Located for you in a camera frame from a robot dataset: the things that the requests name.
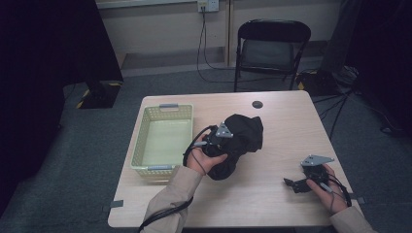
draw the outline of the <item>person's left hand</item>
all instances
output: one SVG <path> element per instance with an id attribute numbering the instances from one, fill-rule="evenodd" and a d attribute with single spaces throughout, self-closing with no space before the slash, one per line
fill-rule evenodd
<path id="1" fill-rule="evenodd" d="M 334 171 L 327 164 L 323 164 L 323 166 L 326 168 L 327 172 L 332 175 L 330 178 L 336 179 Z M 332 192 L 324 191 L 312 180 L 308 179 L 306 180 L 306 183 L 316 195 L 319 196 L 324 206 L 329 208 L 332 214 L 336 214 L 348 208 L 345 198 L 343 198 L 342 190 L 340 190 L 340 187 L 336 183 L 329 181 L 327 184 L 332 189 Z"/>
<path id="2" fill-rule="evenodd" d="M 200 136 L 197 142 L 201 142 L 204 136 Z M 217 157 L 209 157 L 203 153 L 201 148 L 193 148 L 188 156 L 188 167 L 206 176 L 215 165 L 222 163 L 225 159 L 227 159 L 226 153 Z"/>

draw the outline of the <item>person's right hand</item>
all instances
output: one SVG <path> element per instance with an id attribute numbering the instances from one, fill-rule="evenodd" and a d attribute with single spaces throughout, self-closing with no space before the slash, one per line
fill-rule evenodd
<path id="1" fill-rule="evenodd" d="M 199 137 L 196 142 L 201 142 L 204 137 L 205 134 Z M 209 157 L 202 149 L 193 148 L 188 157 L 188 167 L 206 176 L 215 165 L 222 163 L 225 159 L 227 159 L 226 153 L 217 157 Z"/>
<path id="2" fill-rule="evenodd" d="M 334 171 L 326 164 L 323 165 L 326 168 L 327 172 L 330 175 L 334 176 Z M 342 190 L 340 190 L 339 186 L 336 183 L 328 182 L 327 184 L 333 192 L 324 191 L 321 187 L 318 186 L 317 183 L 312 180 L 308 179 L 306 180 L 306 183 L 316 193 L 316 195 L 319 196 L 324 206 L 333 214 L 336 214 L 348 208 L 346 201 L 343 198 Z"/>

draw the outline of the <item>cable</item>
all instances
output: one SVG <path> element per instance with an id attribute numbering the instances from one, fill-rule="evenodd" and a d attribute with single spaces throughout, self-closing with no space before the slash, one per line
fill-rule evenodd
<path id="1" fill-rule="evenodd" d="M 204 7 L 202 7 L 201 9 L 202 9 L 202 15 L 203 15 L 203 26 L 202 26 L 202 32 L 200 33 L 199 47 L 197 49 L 197 60 L 196 60 L 197 73 L 199 74 L 200 78 L 207 83 L 233 83 L 233 81 L 210 81 L 210 80 L 205 79 L 200 73 L 200 70 L 199 70 L 200 48 L 202 46 L 203 31 L 205 31 L 206 29 L 205 9 Z"/>
<path id="2" fill-rule="evenodd" d="M 204 28 L 205 28 L 205 44 L 204 44 L 204 46 L 203 46 L 203 56 L 204 56 L 204 58 L 205 58 L 205 61 L 206 61 L 206 64 L 210 67 L 210 68 L 212 68 L 212 69 L 215 69 L 215 70 L 234 70 L 234 68 L 218 68 L 218 67 L 214 67 L 214 66 L 212 66 L 212 65 L 210 65 L 209 64 L 209 61 L 207 60 L 207 57 L 206 57 L 206 44 L 207 44 L 207 40 L 206 40 L 206 38 L 207 38 L 207 32 L 206 32 L 206 29 L 207 29 L 207 26 L 206 26 L 206 19 L 205 19 L 205 13 L 202 11 L 202 14 L 203 14 L 203 25 L 204 25 Z"/>
<path id="3" fill-rule="evenodd" d="M 335 126 L 336 126 L 336 122 L 337 122 L 337 120 L 338 120 L 338 118 L 339 118 L 339 116 L 340 116 L 340 113 L 342 112 L 343 106 L 345 105 L 345 103 L 346 103 L 347 100 L 348 100 L 348 95 L 346 95 L 345 98 L 343 99 L 343 102 L 342 102 L 342 104 L 340 105 L 339 111 L 337 112 L 336 118 L 335 118 L 335 120 L 334 120 L 334 122 L 333 122 L 332 128 L 330 129 L 330 133 L 329 133 L 329 140 L 330 140 L 330 141 L 332 140 L 333 131 L 334 131 L 334 128 L 335 128 Z"/>
<path id="4" fill-rule="evenodd" d="M 298 72 L 298 75 L 300 75 L 300 74 L 316 74 L 314 72 L 318 71 L 319 69 L 320 68 L 305 69 L 305 70 L 302 70 L 302 71 Z"/>
<path id="5" fill-rule="evenodd" d="M 334 194 L 335 194 L 334 191 L 332 191 L 332 192 L 330 193 L 330 195 L 332 195 L 332 201 L 330 202 L 330 212 L 331 212 L 331 213 L 333 213 L 332 207 L 333 207 L 333 202 L 334 202 Z"/>
<path id="6" fill-rule="evenodd" d="M 392 128 L 392 129 L 394 129 L 394 130 L 396 130 L 396 131 L 402 131 L 402 129 L 401 128 L 396 128 L 395 126 L 393 126 L 392 124 L 391 124 L 391 121 L 388 119 L 388 117 L 384 114 L 384 113 L 382 113 L 381 111 L 379 111 L 379 110 L 377 110 L 377 109 L 374 109 L 374 108 L 372 108 L 372 107 L 369 107 L 369 106 L 367 106 L 367 105 L 365 105 L 365 104 L 363 104 L 363 103 L 361 103 L 361 102 L 359 102 L 359 101 L 357 101 L 357 100 L 355 100 L 355 99 L 353 99 L 353 98 L 349 98 L 352 102 L 354 102 L 354 103 L 356 103 L 356 104 L 358 104 L 358 105 L 361 105 L 361 106 L 363 106 L 364 108 L 367 108 L 367 109 L 369 109 L 369 110 L 372 110 L 372 111 L 374 111 L 375 113 L 378 113 L 379 115 L 381 115 L 385 120 L 386 120 L 386 122 L 388 123 L 388 125 Z"/>
<path id="7" fill-rule="evenodd" d="M 145 227 L 148 226 L 150 223 L 152 223 L 152 222 L 154 222 L 154 221 L 156 221 L 156 220 L 162 219 L 162 218 L 164 218 L 164 217 L 173 215 L 173 214 L 175 214 L 175 213 L 178 213 L 178 212 L 184 210 L 185 208 L 187 208 L 187 207 L 191 204 L 192 201 L 193 201 L 193 197 L 191 197 L 187 202 L 185 202 L 184 204 L 182 204 L 182 205 L 180 205 L 180 206 L 178 206 L 178 207 L 175 207 L 175 208 L 172 208 L 172 209 L 169 209 L 169 210 L 165 210 L 165 211 L 161 211 L 161 212 L 158 212 L 158 213 L 156 213 L 156 214 L 153 214 L 152 216 L 149 216 L 149 217 L 148 217 L 145 221 L 143 221 L 143 223 L 139 226 L 139 229 L 137 230 L 137 232 L 141 232 L 141 231 L 143 230 L 143 228 L 145 228 Z"/>
<path id="8" fill-rule="evenodd" d="M 337 98 L 337 97 L 340 97 L 340 96 L 342 96 L 342 94 L 340 94 L 340 95 L 333 95 L 333 96 L 331 96 L 331 97 L 328 97 L 328 98 L 325 98 L 325 99 L 321 99 L 321 100 L 316 100 L 316 101 L 313 101 L 313 103 L 314 103 L 314 104 L 317 104 L 317 103 L 324 102 L 324 101 L 329 100 L 329 99 L 334 99 L 334 98 Z"/>
<path id="9" fill-rule="evenodd" d="M 336 108 L 346 97 L 344 96 L 342 99 L 340 99 L 339 101 L 337 101 L 336 103 L 334 103 L 330 108 L 324 110 L 321 114 L 319 114 L 319 117 L 321 118 L 321 120 L 324 120 L 327 116 L 327 113 L 333 109 Z"/>
<path id="10" fill-rule="evenodd" d="M 348 207 L 351 207 L 351 206 L 352 206 L 351 196 L 349 195 L 349 192 L 348 192 L 348 189 L 346 189 L 346 186 L 344 186 L 344 185 L 342 184 L 342 182 L 339 181 L 339 180 L 338 180 L 335 176 L 333 176 L 332 174 L 328 173 L 328 175 L 329 175 L 330 177 L 333 177 L 333 179 L 329 178 L 329 181 L 330 181 L 330 182 L 333 182 L 333 183 L 336 183 L 336 184 L 339 186 L 339 188 L 340 188 L 340 189 L 342 190 L 342 192 L 343 192 L 344 197 L 341 196 L 341 195 L 339 195 L 338 193 L 336 193 L 336 194 L 338 194 L 340 197 L 342 197 L 342 198 L 346 201 L 346 205 L 347 205 Z"/>
<path id="11" fill-rule="evenodd" d="M 203 172 L 205 173 L 204 176 L 206 176 L 206 175 L 207 175 L 207 172 L 206 172 L 206 170 L 203 168 L 202 164 L 200 164 L 199 160 L 197 160 L 196 156 L 194 156 L 193 150 L 200 150 L 200 149 L 192 149 L 190 153 L 191 153 L 191 156 L 193 156 L 194 160 L 196 160 L 197 164 L 200 166 L 200 168 L 201 168 L 201 169 L 203 170 Z"/>

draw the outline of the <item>light green basket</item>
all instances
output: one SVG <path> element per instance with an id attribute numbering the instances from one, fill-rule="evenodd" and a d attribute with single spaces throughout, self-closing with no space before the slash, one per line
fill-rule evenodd
<path id="1" fill-rule="evenodd" d="M 143 178 L 168 178 L 192 140 L 193 105 L 146 107 L 131 168 Z"/>

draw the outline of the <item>table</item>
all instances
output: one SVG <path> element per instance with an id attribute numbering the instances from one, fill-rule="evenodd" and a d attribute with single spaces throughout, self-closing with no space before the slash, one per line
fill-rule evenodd
<path id="1" fill-rule="evenodd" d="M 261 109 L 253 101 L 263 104 Z M 144 98 L 146 106 L 164 103 L 193 105 L 193 135 L 232 114 L 259 116 L 263 123 L 263 147 L 242 155 L 235 172 L 226 180 L 205 177 L 189 206 L 186 227 L 287 227 L 329 224 L 329 213 L 313 192 L 295 194 L 283 178 L 304 178 L 300 161 L 309 154 L 335 159 L 329 166 L 348 187 L 346 176 L 333 150 L 315 107 L 305 91 L 237 92 Z M 141 114 L 137 116 L 130 146 L 108 222 L 112 227 L 137 227 L 149 201 L 164 185 L 148 183 L 130 168 Z"/>

